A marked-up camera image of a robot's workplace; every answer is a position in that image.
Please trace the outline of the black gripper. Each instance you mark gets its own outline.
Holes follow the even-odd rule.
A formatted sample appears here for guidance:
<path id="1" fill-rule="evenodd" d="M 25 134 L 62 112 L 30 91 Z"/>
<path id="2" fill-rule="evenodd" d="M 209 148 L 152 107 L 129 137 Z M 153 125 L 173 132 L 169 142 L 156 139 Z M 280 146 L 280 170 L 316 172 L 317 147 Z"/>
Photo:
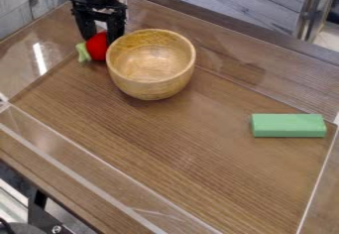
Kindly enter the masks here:
<path id="1" fill-rule="evenodd" d="M 88 40 L 96 34 L 94 21 L 105 21 L 106 43 L 110 44 L 124 35 L 126 5 L 118 1 L 109 4 L 90 4 L 86 0 L 72 0 L 74 15 L 81 36 Z"/>

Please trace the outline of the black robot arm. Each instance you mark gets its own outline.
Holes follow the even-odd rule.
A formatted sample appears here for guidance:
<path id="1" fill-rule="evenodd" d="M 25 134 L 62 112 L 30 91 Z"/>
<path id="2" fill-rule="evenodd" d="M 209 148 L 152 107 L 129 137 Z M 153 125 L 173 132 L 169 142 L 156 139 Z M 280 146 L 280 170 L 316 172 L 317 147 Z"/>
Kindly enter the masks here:
<path id="1" fill-rule="evenodd" d="M 72 0 L 72 5 L 72 14 L 85 40 L 96 34 L 96 21 L 105 23 L 108 44 L 122 36 L 126 18 L 125 4 L 117 0 Z"/>

